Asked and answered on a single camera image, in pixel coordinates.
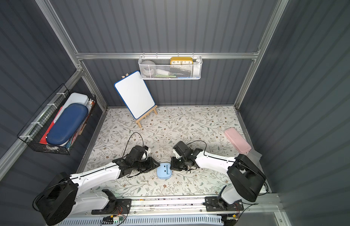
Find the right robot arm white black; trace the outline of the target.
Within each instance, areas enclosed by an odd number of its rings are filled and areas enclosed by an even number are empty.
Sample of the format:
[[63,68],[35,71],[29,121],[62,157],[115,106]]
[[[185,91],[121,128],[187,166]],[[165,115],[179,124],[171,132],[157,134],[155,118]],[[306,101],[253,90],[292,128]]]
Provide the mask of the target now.
[[225,157],[196,148],[191,149],[179,141],[173,146],[175,156],[171,158],[171,170],[192,171],[210,169],[227,175],[231,185],[222,188],[218,195],[221,204],[236,201],[255,202],[266,182],[264,173],[244,154]]

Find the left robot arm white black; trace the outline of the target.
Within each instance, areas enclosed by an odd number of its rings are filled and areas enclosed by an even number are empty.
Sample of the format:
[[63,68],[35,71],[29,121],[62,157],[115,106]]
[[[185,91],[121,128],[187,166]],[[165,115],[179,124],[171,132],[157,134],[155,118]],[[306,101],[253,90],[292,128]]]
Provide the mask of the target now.
[[86,194],[86,191],[110,180],[129,177],[134,170],[143,174],[157,169],[160,164],[149,154],[147,146],[135,146],[129,154],[102,167],[71,175],[62,172],[34,198],[32,207],[41,213],[48,226],[81,212],[97,215],[128,212],[129,203],[118,201],[109,189],[94,194]]

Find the light blue alarm clock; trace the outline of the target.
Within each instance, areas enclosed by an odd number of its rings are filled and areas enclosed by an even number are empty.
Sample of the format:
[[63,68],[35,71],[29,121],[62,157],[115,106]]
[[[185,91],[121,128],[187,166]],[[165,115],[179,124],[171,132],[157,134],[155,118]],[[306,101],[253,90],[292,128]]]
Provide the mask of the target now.
[[170,163],[161,163],[157,168],[157,177],[162,180],[171,178],[172,170],[170,167],[171,167]]

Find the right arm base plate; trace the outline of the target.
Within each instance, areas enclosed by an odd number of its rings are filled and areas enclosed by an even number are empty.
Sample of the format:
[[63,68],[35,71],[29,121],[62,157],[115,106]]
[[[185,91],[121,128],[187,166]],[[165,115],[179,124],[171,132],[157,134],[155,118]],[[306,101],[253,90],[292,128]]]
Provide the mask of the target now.
[[241,201],[235,201],[232,204],[228,204],[226,201],[218,198],[217,196],[206,196],[203,205],[208,212],[217,211],[231,211],[240,212],[244,210],[244,206]]

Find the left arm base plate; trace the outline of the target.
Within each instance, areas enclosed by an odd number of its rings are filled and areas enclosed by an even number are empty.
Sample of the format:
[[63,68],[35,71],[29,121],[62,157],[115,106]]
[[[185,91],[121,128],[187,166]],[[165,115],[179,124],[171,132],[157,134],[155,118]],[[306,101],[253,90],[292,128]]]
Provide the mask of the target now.
[[92,215],[127,215],[131,209],[132,199],[110,200],[101,210],[92,210]]

